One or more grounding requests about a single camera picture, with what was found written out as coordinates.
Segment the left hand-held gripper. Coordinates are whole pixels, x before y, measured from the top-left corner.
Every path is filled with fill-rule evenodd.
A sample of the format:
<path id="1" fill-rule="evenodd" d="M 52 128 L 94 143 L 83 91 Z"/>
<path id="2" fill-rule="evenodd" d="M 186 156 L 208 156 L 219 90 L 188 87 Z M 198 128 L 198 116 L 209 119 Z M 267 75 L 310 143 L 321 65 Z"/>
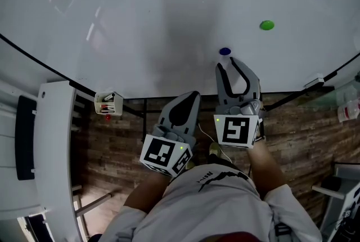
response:
<path id="1" fill-rule="evenodd" d="M 139 161 L 152 171 L 177 177 L 193 156 L 200 104 L 198 91 L 182 94 L 166 104 L 159 124 L 145 137 Z"/>

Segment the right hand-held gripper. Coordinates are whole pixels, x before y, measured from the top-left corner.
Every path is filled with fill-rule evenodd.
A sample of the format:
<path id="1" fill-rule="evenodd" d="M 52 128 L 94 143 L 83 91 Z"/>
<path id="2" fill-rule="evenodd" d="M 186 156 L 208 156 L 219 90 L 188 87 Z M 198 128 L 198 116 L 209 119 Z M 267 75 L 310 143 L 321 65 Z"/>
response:
<path id="1" fill-rule="evenodd" d="M 215 77 L 219 105 L 214 114 L 217 139 L 224 146 L 252 149 L 256 142 L 265 139 L 260 81 L 244 62 L 234 57 L 230 60 L 246 83 L 242 93 L 245 101 L 239 102 L 239 95 L 232 92 L 225 69 L 217 63 Z"/>

